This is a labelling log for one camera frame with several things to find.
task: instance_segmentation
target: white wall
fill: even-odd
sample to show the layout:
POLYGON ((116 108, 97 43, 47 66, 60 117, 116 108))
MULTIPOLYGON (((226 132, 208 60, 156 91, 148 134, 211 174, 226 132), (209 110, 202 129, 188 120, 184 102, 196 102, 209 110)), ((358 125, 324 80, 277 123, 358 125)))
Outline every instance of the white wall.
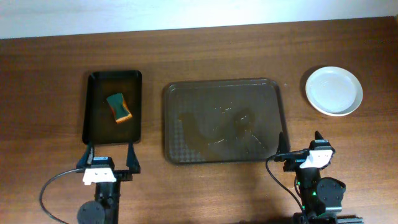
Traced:
POLYGON ((398 0, 0 0, 0 39, 397 13, 398 0))

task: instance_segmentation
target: white plate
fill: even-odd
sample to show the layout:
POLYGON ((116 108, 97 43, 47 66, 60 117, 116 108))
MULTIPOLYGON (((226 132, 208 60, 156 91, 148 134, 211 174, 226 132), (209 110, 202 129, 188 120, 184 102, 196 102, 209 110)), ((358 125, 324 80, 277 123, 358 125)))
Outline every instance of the white plate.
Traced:
POLYGON ((349 71, 339 67, 323 67, 310 75, 305 93, 311 105, 330 116, 344 116, 362 102, 362 86, 349 71))

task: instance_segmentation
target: tray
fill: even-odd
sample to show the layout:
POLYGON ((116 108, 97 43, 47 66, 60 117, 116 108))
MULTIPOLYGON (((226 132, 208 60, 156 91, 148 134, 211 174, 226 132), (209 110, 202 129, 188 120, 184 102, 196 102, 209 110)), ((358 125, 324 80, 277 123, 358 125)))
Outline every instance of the tray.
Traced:
POLYGON ((171 83, 165 87, 165 156, 174 164, 264 161, 289 138, 276 82, 171 83))
POLYGON ((140 71, 95 72, 88 77, 85 120, 82 140, 85 144, 138 142, 141 138, 140 71), (122 93, 132 118, 116 124, 106 101, 110 95, 122 93))

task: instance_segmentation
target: gray tray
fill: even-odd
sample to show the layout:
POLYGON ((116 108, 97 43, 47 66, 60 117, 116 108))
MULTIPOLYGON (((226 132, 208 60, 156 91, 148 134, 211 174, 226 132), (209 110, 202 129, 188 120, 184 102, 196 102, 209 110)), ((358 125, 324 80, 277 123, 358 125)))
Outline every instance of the gray tray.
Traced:
POLYGON ((174 164, 264 161, 281 131, 290 150, 272 80, 171 83, 164 97, 165 156, 174 164))

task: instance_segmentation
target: wood grain surface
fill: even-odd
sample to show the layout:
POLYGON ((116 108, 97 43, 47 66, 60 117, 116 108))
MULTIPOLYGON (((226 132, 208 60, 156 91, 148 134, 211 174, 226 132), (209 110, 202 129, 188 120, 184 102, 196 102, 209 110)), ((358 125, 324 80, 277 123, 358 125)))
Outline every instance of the wood grain surface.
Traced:
MULTIPOLYGON (((382 17, 0 40, 1 223, 54 223, 37 198, 85 150, 88 74, 125 69, 142 72, 142 173, 121 186, 120 223, 266 222, 299 211, 264 163, 175 166, 164 158, 166 84, 257 77, 280 85, 292 150, 308 147, 315 130, 336 149, 321 174, 347 184, 341 214, 398 220, 398 28, 382 17), (354 113, 326 116, 306 100, 306 77, 326 65, 361 82, 354 113)), ((124 168, 127 145, 96 149, 124 168)), ((282 166, 270 168, 292 189, 294 174, 282 166)), ((62 177, 45 193, 49 210, 70 223, 93 200, 94 185, 81 178, 62 177)))

